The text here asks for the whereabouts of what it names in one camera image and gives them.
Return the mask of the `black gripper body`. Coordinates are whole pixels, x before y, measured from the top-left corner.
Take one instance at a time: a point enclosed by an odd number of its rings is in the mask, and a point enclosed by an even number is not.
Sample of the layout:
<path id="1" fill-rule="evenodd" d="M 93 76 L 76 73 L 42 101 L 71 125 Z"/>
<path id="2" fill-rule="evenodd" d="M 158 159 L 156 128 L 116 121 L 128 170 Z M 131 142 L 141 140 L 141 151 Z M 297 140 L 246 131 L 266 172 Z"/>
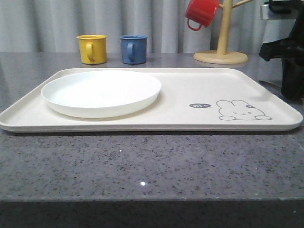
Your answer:
<path id="1" fill-rule="evenodd" d="M 287 99 L 304 96 L 304 15 L 299 14 L 287 38 L 263 43 L 259 56 L 265 61 L 282 62 L 281 94 Z"/>

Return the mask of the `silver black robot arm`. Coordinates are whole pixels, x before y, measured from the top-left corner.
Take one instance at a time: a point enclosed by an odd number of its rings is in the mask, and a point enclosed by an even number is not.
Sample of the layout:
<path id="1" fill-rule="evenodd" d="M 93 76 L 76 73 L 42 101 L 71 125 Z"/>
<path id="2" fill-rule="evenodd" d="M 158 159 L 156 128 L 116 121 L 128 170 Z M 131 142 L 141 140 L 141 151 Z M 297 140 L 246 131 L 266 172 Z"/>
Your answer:
<path id="1" fill-rule="evenodd" d="M 287 38 L 263 43 L 259 56 L 265 61 L 274 58 L 282 62 L 281 94 L 287 99 L 304 96 L 304 2 L 302 0 L 269 0 L 267 9 L 275 15 L 290 18 L 298 11 L 294 26 Z"/>

